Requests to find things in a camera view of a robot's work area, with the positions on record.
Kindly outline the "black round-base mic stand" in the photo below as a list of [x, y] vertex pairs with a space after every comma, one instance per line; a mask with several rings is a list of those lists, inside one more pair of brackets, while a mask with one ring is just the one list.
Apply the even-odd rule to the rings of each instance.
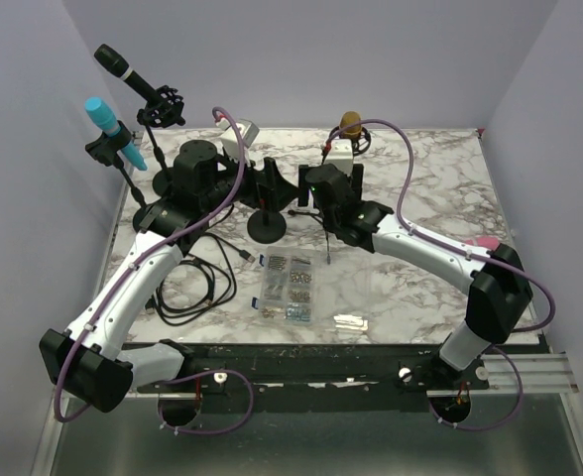
[[281, 240], [287, 232], [287, 222], [279, 211], [270, 211], [261, 199], [259, 208], [249, 217], [247, 232], [251, 239], [260, 244], [273, 244]]

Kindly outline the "black tripod shock-mount stand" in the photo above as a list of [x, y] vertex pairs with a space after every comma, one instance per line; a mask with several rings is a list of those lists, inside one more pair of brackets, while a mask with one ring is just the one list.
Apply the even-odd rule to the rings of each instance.
[[[347, 111], [341, 117], [338, 126], [334, 127], [327, 136], [327, 141], [321, 148], [321, 165], [331, 164], [338, 171], [347, 176], [357, 197], [362, 195], [362, 180], [364, 175], [364, 166], [355, 164], [355, 158], [365, 154], [372, 143], [370, 132], [361, 124], [361, 116], [355, 111]], [[306, 184], [306, 174], [317, 166], [300, 165], [298, 166], [298, 197], [297, 205], [299, 207], [309, 206], [310, 190]], [[319, 214], [312, 212], [290, 211], [290, 215], [306, 215], [318, 218]], [[325, 230], [326, 240], [326, 264], [331, 264], [329, 235]]]

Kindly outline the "gold microphone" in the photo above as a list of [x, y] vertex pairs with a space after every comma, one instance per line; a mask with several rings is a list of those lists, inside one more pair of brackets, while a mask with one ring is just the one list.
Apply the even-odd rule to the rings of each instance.
[[353, 142], [360, 140], [362, 136], [363, 126], [361, 124], [361, 116], [356, 111], [345, 112], [340, 120], [340, 135], [341, 139], [348, 139]]

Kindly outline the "pink microphone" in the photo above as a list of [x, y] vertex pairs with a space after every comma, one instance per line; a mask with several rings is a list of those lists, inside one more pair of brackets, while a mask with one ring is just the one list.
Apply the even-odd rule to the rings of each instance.
[[465, 240], [464, 243], [470, 246], [486, 248], [488, 250], [496, 250], [500, 245], [500, 240], [494, 236], [478, 236], [469, 238]]

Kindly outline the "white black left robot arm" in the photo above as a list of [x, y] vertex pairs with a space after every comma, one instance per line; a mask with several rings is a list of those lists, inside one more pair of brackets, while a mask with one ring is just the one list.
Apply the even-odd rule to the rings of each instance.
[[39, 343], [56, 392], [104, 413], [132, 389], [163, 382], [181, 392], [192, 384], [194, 369], [176, 344], [130, 351], [122, 346], [145, 304], [209, 221], [236, 201], [279, 212], [298, 196], [274, 159], [264, 159], [256, 169], [204, 140], [182, 144], [168, 173], [171, 182], [161, 198], [138, 211], [134, 243], [108, 283], [64, 332], [50, 329]]

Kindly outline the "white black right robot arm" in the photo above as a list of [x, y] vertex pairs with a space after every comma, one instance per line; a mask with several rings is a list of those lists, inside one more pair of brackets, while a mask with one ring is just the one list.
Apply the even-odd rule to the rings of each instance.
[[331, 164], [304, 174], [326, 231], [343, 243], [404, 260], [434, 274], [468, 297], [464, 321], [441, 344], [430, 376], [450, 389], [493, 344], [506, 342], [533, 293], [516, 250], [466, 245], [397, 218], [393, 210], [363, 200], [349, 178]]

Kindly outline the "blue microphone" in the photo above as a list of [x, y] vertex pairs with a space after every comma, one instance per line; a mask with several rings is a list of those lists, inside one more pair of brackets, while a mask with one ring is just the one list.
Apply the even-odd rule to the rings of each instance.
[[88, 98], [84, 103], [84, 109], [93, 124], [111, 141], [122, 144], [120, 151], [134, 168], [140, 171], [148, 169], [141, 153], [133, 143], [130, 132], [116, 118], [113, 110], [102, 98], [96, 96]]

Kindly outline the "black microphone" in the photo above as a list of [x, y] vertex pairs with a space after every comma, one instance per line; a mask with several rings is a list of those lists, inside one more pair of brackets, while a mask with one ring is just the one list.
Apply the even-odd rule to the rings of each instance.
[[113, 48], [102, 44], [93, 56], [107, 72], [127, 84], [147, 103], [156, 105], [161, 102], [159, 93]]

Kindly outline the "clear plastic screw box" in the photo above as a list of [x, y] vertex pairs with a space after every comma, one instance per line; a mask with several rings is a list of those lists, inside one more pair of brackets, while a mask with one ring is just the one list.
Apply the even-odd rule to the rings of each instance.
[[369, 329], [371, 260], [363, 252], [270, 246], [259, 258], [265, 319], [346, 334]]

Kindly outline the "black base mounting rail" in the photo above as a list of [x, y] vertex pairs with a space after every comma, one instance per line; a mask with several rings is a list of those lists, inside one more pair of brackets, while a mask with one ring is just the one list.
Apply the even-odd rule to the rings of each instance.
[[79, 350], [65, 389], [103, 413], [131, 390], [193, 393], [209, 413], [423, 411], [441, 392], [488, 391], [502, 362], [489, 352], [464, 371], [443, 364], [431, 345], [131, 344], [112, 360]]

